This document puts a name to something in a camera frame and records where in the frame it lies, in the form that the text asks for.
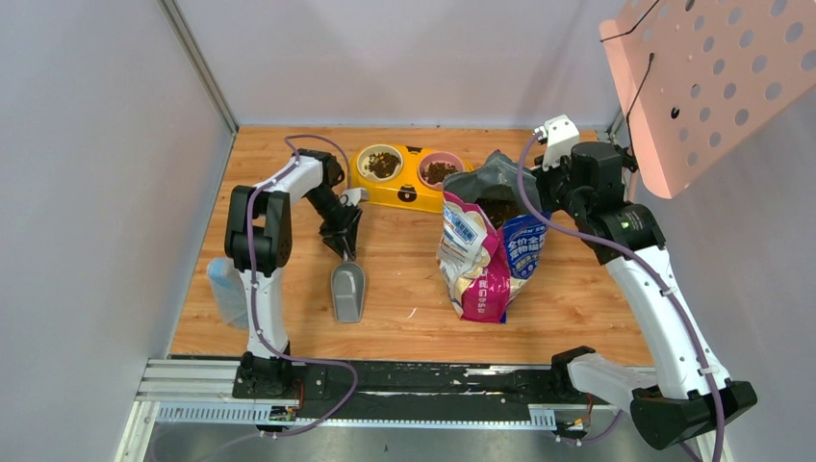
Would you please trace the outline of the metal scoop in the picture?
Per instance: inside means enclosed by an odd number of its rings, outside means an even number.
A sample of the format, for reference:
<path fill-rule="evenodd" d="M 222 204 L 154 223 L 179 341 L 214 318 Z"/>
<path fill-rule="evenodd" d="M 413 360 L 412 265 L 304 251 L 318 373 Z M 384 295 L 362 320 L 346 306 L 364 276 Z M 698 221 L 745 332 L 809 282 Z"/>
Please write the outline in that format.
<path fill-rule="evenodd" d="M 337 322 L 357 323 L 364 313 L 367 279 L 363 268 L 348 253 L 331 273 L 330 289 Z"/>

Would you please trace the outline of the pet food bag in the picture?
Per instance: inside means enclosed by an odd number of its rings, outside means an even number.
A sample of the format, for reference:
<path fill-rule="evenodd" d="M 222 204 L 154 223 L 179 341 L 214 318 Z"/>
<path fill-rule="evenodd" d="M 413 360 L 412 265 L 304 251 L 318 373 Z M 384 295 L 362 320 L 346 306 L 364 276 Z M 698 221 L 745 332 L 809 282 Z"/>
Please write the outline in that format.
<path fill-rule="evenodd" d="M 498 230 L 475 204 L 479 198 L 515 201 L 524 211 Z M 504 323 L 509 305 L 538 268 L 547 226 L 532 171 L 496 150 L 471 172 L 443 183 L 443 235 L 436 260 L 447 297 L 463 321 Z"/>

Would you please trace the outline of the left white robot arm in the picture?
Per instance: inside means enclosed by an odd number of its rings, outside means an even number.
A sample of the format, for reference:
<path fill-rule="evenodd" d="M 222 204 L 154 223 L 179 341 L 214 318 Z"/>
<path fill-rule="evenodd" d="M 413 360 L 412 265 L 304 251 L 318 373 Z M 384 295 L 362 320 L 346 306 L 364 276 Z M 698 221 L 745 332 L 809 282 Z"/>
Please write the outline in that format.
<path fill-rule="evenodd" d="M 242 280 L 249 320 L 238 377 L 258 382 L 273 398 L 286 396 L 295 376 L 282 300 L 282 276 L 293 251 L 292 207 L 306 199 L 322 220 L 322 242 L 355 260 L 362 210 L 357 198 L 335 193 L 344 179 L 333 154 L 300 149 L 265 182 L 231 191 L 224 251 Z"/>

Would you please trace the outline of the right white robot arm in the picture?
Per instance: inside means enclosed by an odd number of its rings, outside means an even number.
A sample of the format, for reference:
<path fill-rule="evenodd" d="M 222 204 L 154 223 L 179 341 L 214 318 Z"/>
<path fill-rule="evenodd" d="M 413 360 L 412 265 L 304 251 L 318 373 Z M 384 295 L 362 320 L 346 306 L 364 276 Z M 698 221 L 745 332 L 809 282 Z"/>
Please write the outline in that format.
<path fill-rule="evenodd" d="M 625 295 L 655 365 L 646 375 L 579 346 L 553 356 L 551 392 L 566 402 L 589 394 L 625 411 L 654 449 L 707 432 L 721 444 L 726 425 L 758 397 L 750 382 L 731 378 L 701 334 L 650 209 L 625 200 L 622 171 L 636 170 L 636 161 L 609 142 L 553 142 L 535 165 L 543 210 L 572 218 L 574 235 Z"/>

